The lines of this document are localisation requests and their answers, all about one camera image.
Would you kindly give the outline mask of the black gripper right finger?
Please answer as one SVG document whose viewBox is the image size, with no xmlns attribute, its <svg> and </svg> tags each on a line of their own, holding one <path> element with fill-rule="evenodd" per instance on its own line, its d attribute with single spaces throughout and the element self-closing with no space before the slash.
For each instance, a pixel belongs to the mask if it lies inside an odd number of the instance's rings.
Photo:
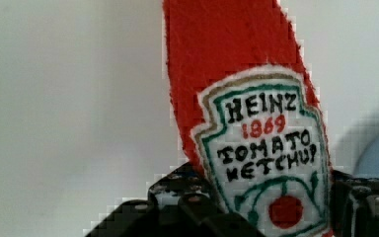
<svg viewBox="0 0 379 237">
<path fill-rule="evenodd" d="M 379 179 L 333 171 L 331 227 L 335 237 L 379 237 Z"/>
</svg>

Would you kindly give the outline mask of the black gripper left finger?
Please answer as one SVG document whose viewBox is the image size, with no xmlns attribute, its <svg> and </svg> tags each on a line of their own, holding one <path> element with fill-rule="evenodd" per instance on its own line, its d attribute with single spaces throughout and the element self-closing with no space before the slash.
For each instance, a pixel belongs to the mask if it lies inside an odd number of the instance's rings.
<svg viewBox="0 0 379 237">
<path fill-rule="evenodd" d="M 212 187 L 189 163 L 147 195 L 122 203 L 85 237 L 265 237 L 240 214 L 219 207 Z"/>
</svg>

